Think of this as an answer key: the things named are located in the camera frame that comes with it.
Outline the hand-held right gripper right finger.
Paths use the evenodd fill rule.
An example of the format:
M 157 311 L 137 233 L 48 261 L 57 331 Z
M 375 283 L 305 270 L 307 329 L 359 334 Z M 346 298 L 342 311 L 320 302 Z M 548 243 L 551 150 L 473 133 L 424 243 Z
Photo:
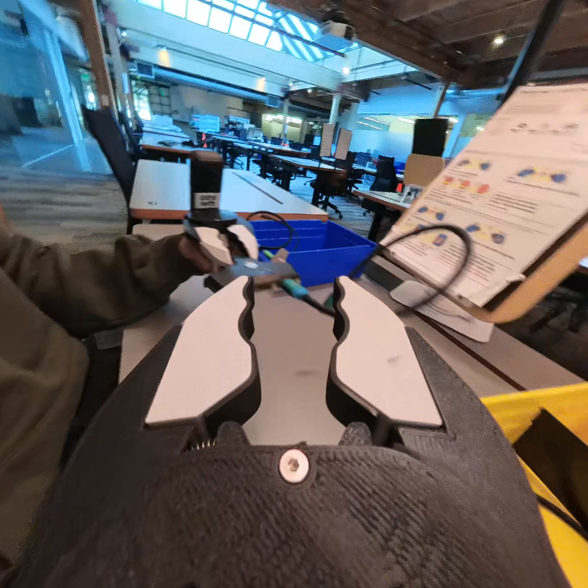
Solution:
M 401 427 L 441 430 L 442 415 L 399 316 L 346 276 L 334 282 L 333 309 L 331 415 L 344 426 L 364 423 L 375 445 Z

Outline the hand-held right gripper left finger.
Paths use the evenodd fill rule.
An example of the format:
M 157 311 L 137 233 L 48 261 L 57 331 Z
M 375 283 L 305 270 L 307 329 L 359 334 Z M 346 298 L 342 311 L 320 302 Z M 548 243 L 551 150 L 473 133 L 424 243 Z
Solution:
M 254 280 L 241 276 L 187 317 L 145 416 L 146 426 L 197 422 L 254 381 L 257 363 L 246 331 L 253 304 Z

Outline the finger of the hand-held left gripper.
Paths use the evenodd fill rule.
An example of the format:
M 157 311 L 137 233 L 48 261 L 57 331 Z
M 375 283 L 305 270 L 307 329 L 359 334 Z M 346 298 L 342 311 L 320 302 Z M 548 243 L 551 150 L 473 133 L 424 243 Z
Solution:
M 228 241 L 217 229 L 197 226 L 194 232 L 199 247 L 214 267 L 228 268 L 234 265 Z
M 257 261 L 259 245 L 251 224 L 232 224 L 227 228 L 232 250 L 240 257 Z

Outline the braided HDMI cable green plugs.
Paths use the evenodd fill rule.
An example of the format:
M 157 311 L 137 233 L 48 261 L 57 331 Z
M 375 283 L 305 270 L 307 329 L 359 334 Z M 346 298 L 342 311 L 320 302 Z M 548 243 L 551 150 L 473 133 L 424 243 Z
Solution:
M 351 270 L 348 277 L 360 277 L 364 273 L 364 269 L 367 263 L 370 262 L 376 255 L 381 254 L 386 249 L 389 249 L 391 246 L 395 246 L 406 239 L 417 237 L 427 232 L 451 233 L 452 235 L 456 236 L 463 244 L 464 253 L 460 264 L 445 284 L 441 285 L 440 287 L 434 287 L 433 293 L 430 294 L 427 298 L 422 298 L 421 300 L 418 300 L 416 303 L 413 303 L 412 305 L 405 306 L 402 310 L 398 312 L 398 316 L 400 318 L 404 318 L 409 314 L 416 313 L 423 306 L 430 304 L 430 302 L 433 302 L 436 298 L 444 296 L 448 289 L 460 278 L 461 275 L 463 275 L 464 271 L 467 269 L 467 266 L 473 256 L 473 241 L 470 235 L 464 229 L 452 224 L 434 224 L 430 226 L 417 228 L 412 231 L 409 231 L 408 233 L 403 233 L 401 235 L 386 237 L 383 240 L 383 242 L 380 242 L 378 246 L 371 251 L 370 254 L 363 258 L 363 260 L 361 260 L 356 265 L 356 267 L 354 267 Z M 304 302 L 305 304 L 309 305 L 321 314 L 334 317 L 334 307 L 332 305 L 327 306 L 326 303 L 321 304 L 318 301 L 314 300 L 314 298 L 311 297 L 310 293 L 293 278 L 285 279 L 281 281 L 279 284 L 280 287 L 292 298 Z

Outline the blue plastic bin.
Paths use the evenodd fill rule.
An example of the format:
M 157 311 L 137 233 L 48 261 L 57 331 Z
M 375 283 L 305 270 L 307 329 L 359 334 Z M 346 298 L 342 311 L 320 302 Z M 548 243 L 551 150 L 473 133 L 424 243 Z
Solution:
M 306 288 L 332 283 L 351 270 L 377 246 L 375 242 L 334 222 L 320 220 L 253 220 L 261 249 L 271 254 L 287 249 L 288 263 Z

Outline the yellow plastic bin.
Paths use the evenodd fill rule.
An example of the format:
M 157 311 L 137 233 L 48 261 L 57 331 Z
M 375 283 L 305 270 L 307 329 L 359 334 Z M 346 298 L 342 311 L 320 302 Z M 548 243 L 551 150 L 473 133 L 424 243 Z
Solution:
M 548 410 L 587 443 L 587 383 L 482 398 L 511 443 L 531 425 L 540 409 Z M 572 587 L 587 587 L 587 540 L 540 505 L 548 538 Z

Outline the white desk orange edge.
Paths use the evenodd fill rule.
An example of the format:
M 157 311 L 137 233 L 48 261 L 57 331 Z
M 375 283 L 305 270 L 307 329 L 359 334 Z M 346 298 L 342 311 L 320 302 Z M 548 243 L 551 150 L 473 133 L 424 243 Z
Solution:
M 129 214 L 140 221 L 180 221 L 190 208 L 188 164 L 140 160 L 129 202 Z M 222 209 L 241 217 L 273 212 L 288 220 L 327 221 L 328 213 L 251 172 L 226 168 L 220 192 Z

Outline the grey desk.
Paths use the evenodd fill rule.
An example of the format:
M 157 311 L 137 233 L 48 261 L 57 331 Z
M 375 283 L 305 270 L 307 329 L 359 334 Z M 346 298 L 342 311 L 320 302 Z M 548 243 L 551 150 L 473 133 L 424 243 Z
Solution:
M 173 292 L 162 309 L 124 330 L 119 381 L 122 381 L 168 330 L 211 292 L 195 276 Z M 489 343 L 477 343 L 419 315 L 402 318 L 415 328 L 478 396 L 577 385 L 581 378 L 537 351 L 495 329 Z M 282 290 L 255 296 L 254 337 L 262 401 L 245 424 L 259 445 L 335 444 L 343 426 L 325 403 L 329 360 L 335 338 L 332 321 Z

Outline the person's left hand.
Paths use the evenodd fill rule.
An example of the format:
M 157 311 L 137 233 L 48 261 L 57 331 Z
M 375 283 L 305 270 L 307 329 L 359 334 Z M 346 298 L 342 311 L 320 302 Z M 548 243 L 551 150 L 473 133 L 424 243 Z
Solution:
M 186 235 L 181 236 L 178 251 L 181 257 L 191 264 L 195 275 L 209 275 L 215 269 L 213 262 L 203 251 L 201 244 Z

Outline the rows of office desks chairs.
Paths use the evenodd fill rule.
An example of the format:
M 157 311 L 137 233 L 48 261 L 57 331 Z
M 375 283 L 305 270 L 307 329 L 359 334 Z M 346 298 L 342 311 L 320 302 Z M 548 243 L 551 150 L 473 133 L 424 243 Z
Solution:
M 325 195 L 315 187 L 313 192 L 312 204 L 314 206 L 323 206 L 325 210 L 333 210 L 340 219 L 343 215 L 339 208 L 336 207 L 333 198 L 356 195 L 362 205 L 363 215 L 373 214 L 373 224 L 378 224 L 379 220 L 384 217 L 396 217 L 409 209 L 408 202 L 402 202 L 401 194 L 395 192 L 382 192 L 371 189 L 357 189 L 355 180 L 361 180 L 364 175 L 371 175 L 375 178 L 376 169 L 370 169 L 365 166 L 353 165 L 349 167 L 346 160 L 340 164 L 336 163 L 334 158 L 324 158 L 321 160 L 310 158 L 310 153 L 299 152 L 302 157 L 295 157 L 298 153 L 295 150 L 281 148 L 278 145 L 265 145 L 261 143 L 248 143 L 237 141 L 234 137 L 205 134 L 204 144 L 217 148 L 228 164 L 234 166 L 230 154 L 234 153 L 237 158 L 240 156 L 247 157 L 246 170 L 249 171 L 251 160 L 254 156 L 259 158 L 260 173 L 265 178 L 270 172 L 268 171 L 269 162 L 279 168 L 275 175 L 278 178 L 278 184 L 284 189 L 290 189 L 291 179 L 302 171 L 311 171 L 315 175 L 326 175 L 328 173 L 342 176 L 342 187 L 334 191 L 331 196 Z

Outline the black office chair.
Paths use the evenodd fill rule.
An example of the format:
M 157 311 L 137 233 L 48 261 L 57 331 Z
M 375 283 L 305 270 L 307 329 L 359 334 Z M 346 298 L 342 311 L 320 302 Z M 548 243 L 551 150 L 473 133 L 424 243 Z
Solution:
M 126 233 L 129 235 L 137 224 L 129 208 L 136 173 L 134 161 L 126 149 L 123 133 L 109 108 L 92 110 L 81 106 L 81 111 L 87 129 L 99 144 L 122 190 L 127 212 Z

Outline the person in olive sleeve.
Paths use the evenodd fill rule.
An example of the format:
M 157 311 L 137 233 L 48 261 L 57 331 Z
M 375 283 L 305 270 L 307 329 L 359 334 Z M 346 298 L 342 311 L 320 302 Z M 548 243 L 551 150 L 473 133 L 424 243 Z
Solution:
M 1 271 L 2 584 L 58 474 L 88 371 L 84 339 L 92 334 L 71 335 Z

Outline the ceiling projector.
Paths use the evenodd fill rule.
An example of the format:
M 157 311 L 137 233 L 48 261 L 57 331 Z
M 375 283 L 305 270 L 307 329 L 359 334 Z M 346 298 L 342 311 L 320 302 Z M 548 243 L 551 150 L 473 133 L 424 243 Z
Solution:
M 355 28 L 347 22 L 328 19 L 321 22 L 316 39 L 323 45 L 352 43 L 355 39 Z

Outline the instruction sheet on stand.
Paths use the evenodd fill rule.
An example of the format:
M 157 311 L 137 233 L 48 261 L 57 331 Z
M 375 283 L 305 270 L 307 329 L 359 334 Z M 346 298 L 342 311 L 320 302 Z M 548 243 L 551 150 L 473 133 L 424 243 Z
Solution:
M 501 324 L 521 318 L 587 258 L 587 83 L 519 87 L 393 226 L 391 261 L 415 280 L 390 292 L 412 306 L 442 288 L 442 315 Z

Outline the black metal pole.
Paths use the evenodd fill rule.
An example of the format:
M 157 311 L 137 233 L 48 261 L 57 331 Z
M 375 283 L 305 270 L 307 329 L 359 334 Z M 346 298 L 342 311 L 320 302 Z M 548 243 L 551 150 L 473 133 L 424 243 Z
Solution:
M 512 67 L 504 91 L 498 97 L 500 105 L 503 105 L 519 86 L 525 86 L 529 82 L 539 62 L 540 52 L 559 20 L 565 2 L 547 1 L 544 5 L 535 28 Z

